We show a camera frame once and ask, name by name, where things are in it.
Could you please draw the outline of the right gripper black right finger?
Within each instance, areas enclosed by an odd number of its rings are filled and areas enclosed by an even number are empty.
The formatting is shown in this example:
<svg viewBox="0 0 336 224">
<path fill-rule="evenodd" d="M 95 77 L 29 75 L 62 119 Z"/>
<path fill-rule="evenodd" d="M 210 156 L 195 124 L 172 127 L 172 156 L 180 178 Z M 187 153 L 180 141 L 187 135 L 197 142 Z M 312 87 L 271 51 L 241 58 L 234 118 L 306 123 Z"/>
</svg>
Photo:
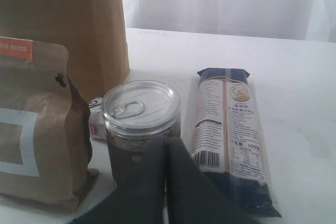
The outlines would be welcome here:
<svg viewBox="0 0 336 224">
<path fill-rule="evenodd" d="M 179 137 L 167 142 L 167 210 L 169 223 L 249 223 L 196 166 Z"/>
</svg>

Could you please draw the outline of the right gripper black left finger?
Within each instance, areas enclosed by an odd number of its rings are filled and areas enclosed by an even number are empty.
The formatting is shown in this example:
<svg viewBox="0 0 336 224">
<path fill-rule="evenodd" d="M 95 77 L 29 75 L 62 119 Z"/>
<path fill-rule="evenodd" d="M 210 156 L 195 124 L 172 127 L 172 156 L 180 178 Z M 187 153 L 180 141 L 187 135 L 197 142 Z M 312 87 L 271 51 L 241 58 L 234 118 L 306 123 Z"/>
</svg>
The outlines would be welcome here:
<svg viewBox="0 0 336 224">
<path fill-rule="evenodd" d="M 106 199 L 71 223 L 163 223 L 166 137 L 155 137 L 140 163 Z"/>
</svg>

